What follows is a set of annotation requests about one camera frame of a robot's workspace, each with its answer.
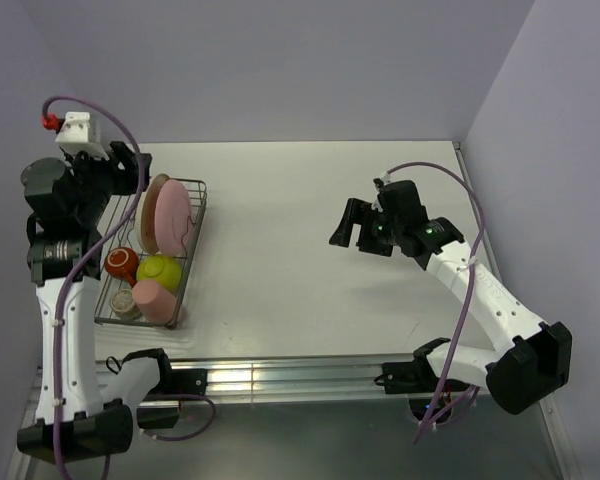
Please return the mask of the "orange ceramic mug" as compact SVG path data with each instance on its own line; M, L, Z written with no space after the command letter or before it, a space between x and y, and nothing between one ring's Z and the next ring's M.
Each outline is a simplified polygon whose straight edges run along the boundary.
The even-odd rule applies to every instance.
M104 260L104 268L113 278L127 282L131 287L137 283L136 272L139 267L139 257L128 247L112 249Z

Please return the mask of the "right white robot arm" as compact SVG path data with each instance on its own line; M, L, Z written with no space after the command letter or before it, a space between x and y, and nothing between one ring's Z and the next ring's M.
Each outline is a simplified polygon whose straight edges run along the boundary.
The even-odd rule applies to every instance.
M410 180L378 182L370 203L348 199L329 242L348 247L352 230L364 253L383 257L395 249L439 280L468 311L491 341L491 348L452 346L437 338L419 347L408 363L384 365L386 393L432 391L450 383L486 389L506 412L517 415L563 387L569 378L572 335L548 324L516 299L471 253L469 243L448 219L429 218Z

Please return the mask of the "cream floral plate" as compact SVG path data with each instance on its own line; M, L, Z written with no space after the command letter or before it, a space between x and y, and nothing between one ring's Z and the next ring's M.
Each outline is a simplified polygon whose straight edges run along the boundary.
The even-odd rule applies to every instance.
M160 191L169 180L167 174L158 174L142 193L136 209L134 231L138 245L149 255L159 251L155 236L155 208Z

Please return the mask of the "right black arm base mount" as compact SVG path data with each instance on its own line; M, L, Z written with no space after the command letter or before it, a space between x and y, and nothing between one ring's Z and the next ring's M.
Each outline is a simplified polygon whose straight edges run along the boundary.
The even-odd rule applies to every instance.
M436 347L449 343L448 338L437 338L419 347L410 361L385 362L381 365L381 374L374 378L374 384L384 389L387 395L406 395L416 393L433 393L439 378L425 361L426 355ZM445 381L441 398L438 400L434 414L439 413L454 401L453 395L461 396L470 386L458 380Z

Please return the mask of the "pink plastic plate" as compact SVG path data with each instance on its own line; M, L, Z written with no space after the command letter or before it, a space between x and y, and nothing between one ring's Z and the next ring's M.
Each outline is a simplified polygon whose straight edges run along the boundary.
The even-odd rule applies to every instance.
M190 236L191 202L185 185L168 180L157 197L154 232L159 251L175 257L182 254Z

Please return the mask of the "pink plastic cup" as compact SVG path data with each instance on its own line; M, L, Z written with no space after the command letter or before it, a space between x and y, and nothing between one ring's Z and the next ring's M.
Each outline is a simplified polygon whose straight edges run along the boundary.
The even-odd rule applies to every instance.
M176 297L155 280L139 280L132 288L132 298L147 321L159 325L172 321Z

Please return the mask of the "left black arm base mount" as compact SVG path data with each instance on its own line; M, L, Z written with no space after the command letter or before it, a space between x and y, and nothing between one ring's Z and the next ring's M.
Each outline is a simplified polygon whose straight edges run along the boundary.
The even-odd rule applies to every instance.
M175 369L161 348L131 352L121 360L109 356L105 365L114 374L105 389L105 401L128 406L143 434L159 441L184 441L201 435L213 424L217 407L206 395L205 369ZM208 419L193 432L165 435L163 431L176 425L187 402L206 404Z

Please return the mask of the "speckled ceramic small cup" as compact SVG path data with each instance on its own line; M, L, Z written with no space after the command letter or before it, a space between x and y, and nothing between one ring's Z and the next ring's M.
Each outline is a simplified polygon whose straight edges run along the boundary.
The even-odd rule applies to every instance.
M109 305L112 313L120 320L135 321L142 316L131 289L119 289L114 292Z

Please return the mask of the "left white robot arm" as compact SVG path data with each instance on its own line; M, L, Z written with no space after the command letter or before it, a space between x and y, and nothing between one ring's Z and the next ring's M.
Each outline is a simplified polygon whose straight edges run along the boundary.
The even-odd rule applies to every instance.
M32 210L27 265L43 327L39 402L32 425L17 433L19 451L33 458L60 465L123 453L140 403L174 389L161 348L128 354L105 388L96 373L94 314L109 239L98 224L111 197L146 188L150 164L150 155L113 141L103 155L80 148L37 160L21 174Z

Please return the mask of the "lime green bowl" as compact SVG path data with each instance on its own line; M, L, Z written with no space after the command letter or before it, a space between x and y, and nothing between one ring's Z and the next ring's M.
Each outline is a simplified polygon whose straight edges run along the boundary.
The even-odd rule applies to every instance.
M136 280L154 280L166 290L175 294L182 278L182 268L174 258L161 254L148 256L142 260L136 271Z

